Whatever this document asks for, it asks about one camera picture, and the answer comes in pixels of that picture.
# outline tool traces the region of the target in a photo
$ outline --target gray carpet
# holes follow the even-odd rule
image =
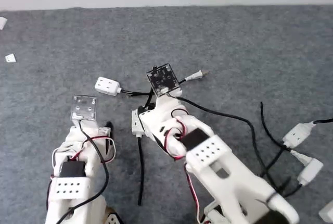
[[[128,90],[149,91],[145,72],[170,62],[184,96],[209,108],[253,121],[266,162],[278,151],[260,123],[282,138],[298,122],[333,116],[333,6],[159,7],[2,12],[0,31],[1,223],[43,223],[51,152],[65,139],[74,94],[98,96],[98,121],[115,126],[117,158],[104,196],[125,223],[193,223],[195,205],[183,162],[171,161],[144,139],[146,184],[136,205],[139,156],[131,110],[145,98],[111,97],[94,90],[97,77]],[[16,64],[4,56],[15,53]],[[260,166],[242,122],[188,106],[255,173]],[[317,126],[298,150],[325,164],[318,177],[289,200],[301,223],[323,223],[318,211],[333,199],[333,128]],[[284,154],[272,170],[297,185],[302,166]],[[97,187],[104,181],[100,170]],[[211,200],[195,180],[201,206]]]

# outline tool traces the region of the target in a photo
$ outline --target small white paper scrap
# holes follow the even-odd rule
[[[5,58],[6,58],[6,62],[8,62],[8,63],[16,63],[14,54],[10,54],[10,55],[6,56]]]

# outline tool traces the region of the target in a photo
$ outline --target black wire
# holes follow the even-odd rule
[[[273,165],[279,160],[279,158],[281,157],[282,153],[285,150],[283,148],[280,148],[279,152],[275,155],[275,157],[272,159],[272,161],[266,166],[266,170],[269,171],[271,167],[273,167]],[[261,174],[259,175],[260,177],[264,177],[266,175],[266,172],[263,171],[261,172]]]
[[[153,91],[152,88],[151,88],[151,89],[150,89],[150,92],[149,92],[149,96],[148,96],[147,102],[146,102],[144,108],[148,107],[149,103],[151,102],[151,99],[152,99],[153,94],[154,94],[154,91]]]
[[[105,164],[105,160],[103,158],[103,155],[100,153],[98,147],[96,146],[95,142],[91,139],[91,137],[89,135],[87,135],[83,129],[82,129],[82,126],[81,126],[81,121],[79,121],[79,126],[80,126],[80,130],[81,132],[87,137],[87,139],[90,141],[90,143],[93,145],[93,147],[95,148],[99,158],[100,158],[100,161],[102,162],[103,164],[103,168],[104,168],[104,171],[105,171],[105,182],[104,182],[104,185],[103,187],[99,190],[98,193],[96,193],[94,196],[90,197],[89,199],[77,204],[76,206],[74,207],[71,207],[58,221],[56,224],[60,224],[70,213],[73,213],[75,209],[89,203],[89,202],[92,202],[94,199],[98,198],[105,190],[105,188],[107,187],[108,183],[109,183],[109,171],[108,171],[108,168]]]
[[[52,180],[48,183],[47,186],[47,193],[46,193],[46,210],[48,210],[48,196],[50,195],[50,187],[51,187]]]
[[[266,131],[266,134],[268,135],[268,137],[272,140],[272,142],[277,145],[278,147],[280,148],[283,148],[284,150],[286,151],[291,151],[290,148],[288,148],[287,146],[283,145],[282,143],[276,141],[274,139],[274,137],[271,135],[270,131],[268,130],[267,126],[266,126],[266,123],[265,123],[265,118],[264,118],[264,105],[262,102],[260,102],[260,111],[261,111],[261,123],[262,123],[262,126],[264,127],[265,131]]]
[[[290,196],[296,194],[301,188],[302,188],[302,185],[298,184],[298,186],[294,190],[290,191],[289,193],[286,193],[284,195],[284,197],[290,197]]]
[[[137,200],[137,204],[139,206],[141,206],[142,204],[142,195],[144,193],[144,183],[145,183],[145,160],[144,160],[144,153],[142,151],[141,140],[142,140],[141,137],[137,138],[137,144],[139,146],[139,154],[140,154],[140,166],[141,166],[140,191]]]
[[[173,113],[177,110],[181,110],[181,111],[184,111],[186,114],[189,115],[189,113],[187,112],[187,110],[183,109],[183,108],[175,108],[173,111],[171,111],[171,117],[173,117]]]
[[[206,215],[203,214],[202,217],[201,217],[201,219],[200,219],[200,223],[203,222],[205,218],[206,218]]]
[[[229,117],[229,118],[233,118],[233,119],[237,119],[237,120],[245,122],[250,127],[250,129],[251,129],[252,145],[253,145],[254,153],[255,153],[255,155],[257,157],[257,160],[258,160],[259,164],[261,165],[262,170],[267,174],[267,178],[270,181],[270,184],[272,185],[272,187],[274,189],[277,189],[277,186],[276,186],[276,184],[275,184],[272,176],[267,171],[266,165],[265,165],[263,159],[261,158],[260,152],[259,152],[258,147],[257,147],[257,140],[255,138],[255,130],[254,130],[253,124],[248,119],[245,119],[245,118],[239,117],[239,116],[235,116],[235,115],[231,115],[231,114],[226,114],[226,113],[214,111],[214,110],[211,110],[211,109],[207,109],[207,108],[202,107],[202,106],[200,106],[200,105],[198,105],[198,104],[196,104],[196,103],[194,103],[194,102],[192,102],[192,101],[190,101],[190,100],[188,100],[186,98],[183,98],[183,97],[179,97],[178,96],[178,97],[173,97],[173,98],[176,98],[176,99],[178,99],[180,101],[183,101],[183,102],[187,102],[187,103],[189,103],[189,104],[191,104],[191,105],[193,105],[193,106],[195,106],[195,107],[197,107],[197,108],[199,108],[199,109],[201,109],[203,111],[209,112],[211,114],[215,114],[215,115],[219,115],[219,116],[224,116],[224,117]]]
[[[318,123],[329,123],[329,122],[333,122],[333,118],[331,118],[331,119],[327,119],[327,120],[317,120],[317,121],[313,121],[313,124],[318,124]]]

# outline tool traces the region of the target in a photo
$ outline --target white plug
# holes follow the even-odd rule
[[[95,89],[103,94],[116,96],[121,92],[120,84],[117,81],[107,79],[105,77],[99,77],[95,84]]]
[[[321,161],[312,158],[310,163],[303,169],[303,171],[297,177],[298,182],[302,186],[308,185],[317,176],[317,174],[320,172],[323,166],[324,164]]]
[[[141,137],[145,134],[145,130],[143,129],[139,115],[137,114],[137,109],[132,111],[132,134],[136,137]]]
[[[289,148],[297,147],[308,138],[314,126],[313,122],[297,124],[283,137],[284,144]]]
[[[198,72],[193,73],[190,76],[187,76],[185,78],[185,81],[190,81],[190,80],[195,80],[195,79],[201,79],[202,77],[204,77],[208,73],[209,73],[208,71],[199,70]]]
[[[324,164],[316,158],[300,154],[295,150],[291,150],[290,153],[305,166],[297,177],[298,182],[302,186],[308,185],[317,176]]]
[[[333,223],[333,201],[328,203],[322,210],[319,211],[319,216],[326,223]]]

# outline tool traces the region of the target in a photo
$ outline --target black circuit board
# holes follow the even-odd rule
[[[164,64],[147,72],[147,77],[157,97],[180,87],[170,64]]]

